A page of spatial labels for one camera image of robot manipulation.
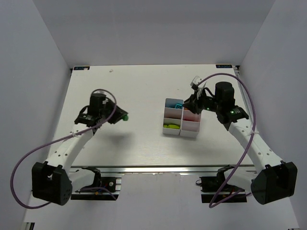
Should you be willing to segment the teal curved lego brick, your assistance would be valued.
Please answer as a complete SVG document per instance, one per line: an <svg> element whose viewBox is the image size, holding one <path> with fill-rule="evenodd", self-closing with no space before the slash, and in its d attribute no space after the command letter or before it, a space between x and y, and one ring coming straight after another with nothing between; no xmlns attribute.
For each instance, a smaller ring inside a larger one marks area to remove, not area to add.
<svg viewBox="0 0 307 230"><path fill-rule="evenodd" d="M182 109L183 106L182 106L182 104L180 104L180 103L176 103L175 106L174 106L174 108L175 108L175 109Z"/></svg>

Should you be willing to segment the lime green lego brick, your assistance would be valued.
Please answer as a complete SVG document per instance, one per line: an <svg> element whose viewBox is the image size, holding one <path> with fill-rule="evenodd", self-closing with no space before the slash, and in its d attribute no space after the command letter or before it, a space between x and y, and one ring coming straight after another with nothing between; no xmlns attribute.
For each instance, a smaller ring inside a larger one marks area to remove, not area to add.
<svg viewBox="0 0 307 230"><path fill-rule="evenodd" d="M177 125L177 124L163 124L163 128L180 129L180 125Z"/></svg>

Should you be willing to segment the red lego brick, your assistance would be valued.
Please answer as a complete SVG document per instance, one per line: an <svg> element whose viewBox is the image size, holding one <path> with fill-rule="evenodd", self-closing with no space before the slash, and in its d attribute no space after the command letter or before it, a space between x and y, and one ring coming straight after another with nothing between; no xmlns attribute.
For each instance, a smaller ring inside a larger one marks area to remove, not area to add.
<svg viewBox="0 0 307 230"><path fill-rule="evenodd" d="M193 122L199 122L200 117L195 114L190 114L190 115L183 115L183 120L185 121L193 121Z"/></svg>

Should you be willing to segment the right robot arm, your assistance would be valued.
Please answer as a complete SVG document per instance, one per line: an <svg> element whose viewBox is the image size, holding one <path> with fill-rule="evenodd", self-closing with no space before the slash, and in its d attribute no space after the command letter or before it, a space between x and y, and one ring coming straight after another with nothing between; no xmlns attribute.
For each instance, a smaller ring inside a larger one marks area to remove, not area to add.
<svg viewBox="0 0 307 230"><path fill-rule="evenodd" d="M252 160L256 173L227 165L218 170L216 182L221 189L235 186L251 192L262 205L291 197L295 192L297 167L276 155L253 127L242 107L235 104L235 90L229 82L218 82L215 93L206 93L197 83L191 83L194 93L184 101L183 107L193 114L203 110L214 112L218 121L236 138Z"/></svg>

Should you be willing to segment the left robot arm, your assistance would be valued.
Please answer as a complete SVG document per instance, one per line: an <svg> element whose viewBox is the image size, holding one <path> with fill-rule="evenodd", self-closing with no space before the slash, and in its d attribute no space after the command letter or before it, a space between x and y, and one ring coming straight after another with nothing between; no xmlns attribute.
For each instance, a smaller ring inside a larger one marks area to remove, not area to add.
<svg viewBox="0 0 307 230"><path fill-rule="evenodd" d="M80 110L70 134L62 140L55 153L43 163L34 164L33 197L62 206L74 192L106 190L99 169L85 166L71 172L71 166L102 124L116 124L128 119L128 113L117 106L115 99L109 99L107 93L102 89L93 91L89 105Z"/></svg>

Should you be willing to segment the right white divided container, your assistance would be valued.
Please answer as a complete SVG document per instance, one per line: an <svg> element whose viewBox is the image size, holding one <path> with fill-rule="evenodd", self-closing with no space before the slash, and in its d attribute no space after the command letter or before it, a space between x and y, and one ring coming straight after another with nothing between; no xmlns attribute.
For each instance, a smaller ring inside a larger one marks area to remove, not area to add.
<svg viewBox="0 0 307 230"><path fill-rule="evenodd" d="M198 115L200 117L199 122L183 120L183 115L190 115L190 114L193 114L193 113L190 111L183 110L182 121L181 121L181 131L179 135L185 138L196 138L200 131L201 114Z"/></svg>

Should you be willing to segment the left blue corner label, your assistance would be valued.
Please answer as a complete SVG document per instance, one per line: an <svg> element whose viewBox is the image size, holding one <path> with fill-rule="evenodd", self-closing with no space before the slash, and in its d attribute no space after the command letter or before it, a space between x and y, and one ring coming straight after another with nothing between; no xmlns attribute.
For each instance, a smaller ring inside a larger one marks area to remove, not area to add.
<svg viewBox="0 0 307 230"><path fill-rule="evenodd" d="M73 68L74 71L78 71L78 70L89 70L90 66L75 66Z"/></svg>

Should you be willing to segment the aluminium rail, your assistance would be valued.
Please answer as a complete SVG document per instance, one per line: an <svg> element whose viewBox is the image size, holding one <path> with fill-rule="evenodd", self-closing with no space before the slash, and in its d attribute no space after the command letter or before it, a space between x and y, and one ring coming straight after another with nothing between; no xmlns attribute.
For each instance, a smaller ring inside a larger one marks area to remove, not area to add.
<svg viewBox="0 0 307 230"><path fill-rule="evenodd" d="M209 166L90 166L98 169L102 176L123 177L128 174L180 174L180 175L197 175L197 176L215 176L217 171L226 165L209 165Z"/></svg>

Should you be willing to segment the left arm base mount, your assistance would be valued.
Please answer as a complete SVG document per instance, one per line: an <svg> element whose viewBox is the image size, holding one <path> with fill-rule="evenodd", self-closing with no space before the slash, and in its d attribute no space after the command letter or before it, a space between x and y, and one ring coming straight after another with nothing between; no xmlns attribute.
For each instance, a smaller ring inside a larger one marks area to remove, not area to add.
<svg viewBox="0 0 307 230"><path fill-rule="evenodd" d="M71 200L116 201L122 177L104 173L95 167L82 167L69 172Z"/></svg>

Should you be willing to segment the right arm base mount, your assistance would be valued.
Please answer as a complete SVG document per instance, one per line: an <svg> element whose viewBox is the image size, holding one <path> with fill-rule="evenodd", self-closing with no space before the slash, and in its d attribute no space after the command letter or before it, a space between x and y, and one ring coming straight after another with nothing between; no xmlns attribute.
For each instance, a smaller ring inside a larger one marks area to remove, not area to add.
<svg viewBox="0 0 307 230"><path fill-rule="evenodd" d="M224 176L224 172L226 170L233 169L233 166L227 165L217 171L216 176L202 176L196 182L195 185L201 189L201 202L204 204L209 204L214 197L214 194L217 192L219 187L222 185L226 176ZM217 198L214 200L214 204L219 202L233 194L237 193L230 199L226 200L225 203L246 203L247 195L245 190L240 190L240 188L226 184Z"/></svg>

